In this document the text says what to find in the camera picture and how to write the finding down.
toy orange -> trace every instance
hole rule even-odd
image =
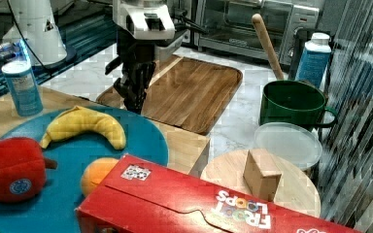
[[[81,190],[84,196],[88,196],[105,179],[117,163],[117,159],[105,157],[96,159],[87,165],[81,178]]]
[[[34,197],[44,187],[46,162],[38,142],[30,138],[0,141],[0,202],[14,203]]]

round plastic container lid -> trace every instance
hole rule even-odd
[[[27,61],[12,61],[2,66],[2,73],[9,76],[22,76],[29,73],[31,65]]]
[[[290,123],[266,123],[254,135],[254,147],[291,162],[302,171],[313,167],[320,160],[320,141],[304,128]]]

wooden block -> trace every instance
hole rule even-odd
[[[281,170],[267,150],[248,151],[244,180],[253,196],[274,201],[281,175]]]

yellow banana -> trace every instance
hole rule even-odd
[[[48,125],[40,145],[45,149],[51,141],[63,141],[88,131],[103,135],[116,150],[126,145],[123,128],[115,118],[81,106],[57,116]]]

white bottle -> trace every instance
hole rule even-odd
[[[314,33],[311,40],[305,43],[296,71],[295,79],[297,81],[308,81],[316,88],[320,88],[323,73],[331,55],[331,47],[328,42],[328,35]]]

